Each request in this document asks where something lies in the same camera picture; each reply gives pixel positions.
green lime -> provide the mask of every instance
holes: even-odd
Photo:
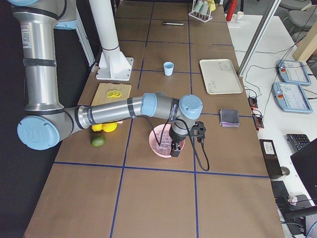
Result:
[[[90,140],[90,144],[94,147],[102,146],[106,142],[106,138],[103,135],[96,135]]]

blue joint cap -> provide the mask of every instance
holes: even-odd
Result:
[[[39,0],[8,0],[9,3],[16,6],[28,6],[36,3]]]
[[[77,27],[77,20],[74,21],[60,21],[58,24],[54,27],[58,30],[74,30]]]
[[[185,117],[196,120],[203,110],[203,103],[199,97],[189,94],[179,100],[179,108]]]
[[[59,143],[58,129],[49,120],[39,116],[23,118],[17,132],[23,144],[34,150],[46,150]]]
[[[153,117],[158,106],[158,99],[155,93],[145,93],[141,104],[141,113]]]

red bottle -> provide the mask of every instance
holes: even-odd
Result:
[[[236,9],[237,3],[238,3],[238,0],[232,0],[232,2],[230,3],[230,8],[228,10],[227,18],[226,18],[227,21],[231,21],[231,18],[232,18],[234,10]]]

white tray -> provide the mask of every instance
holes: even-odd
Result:
[[[243,89],[229,59],[203,59],[199,61],[206,91],[209,94],[237,94]]]

pink bowl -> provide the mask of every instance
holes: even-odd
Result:
[[[155,134],[157,135],[158,141],[160,140],[160,135],[162,132],[162,129],[164,127],[164,124],[158,125],[157,127],[154,128]],[[163,158],[169,158],[170,156],[170,151],[171,151],[171,143],[172,143],[172,138],[170,138],[168,132],[170,129],[170,124],[167,124],[164,133],[163,133],[163,138],[161,145],[159,146],[157,141],[155,140],[155,136],[153,131],[151,131],[150,136],[149,136],[149,144],[151,149],[156,153],[158,156],[161,156]],[[185,140],[180,142],[180,149],[182,150],[185,145]]]

